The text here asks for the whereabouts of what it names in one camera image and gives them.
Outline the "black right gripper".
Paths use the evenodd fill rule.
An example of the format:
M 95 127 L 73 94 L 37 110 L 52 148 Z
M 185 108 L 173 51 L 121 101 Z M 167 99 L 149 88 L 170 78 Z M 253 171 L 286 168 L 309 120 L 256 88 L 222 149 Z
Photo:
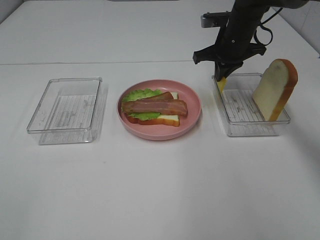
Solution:
M 266 6 L 258 0 L 236 0 L 227 25 L 219 27 L 215 43 L 195 51 L 194 63 L 214 62 L 214 79 L 220 82 L 242 67 L 244 60 L 264 55 L 266 47 L 251 40 L 265 12 Z

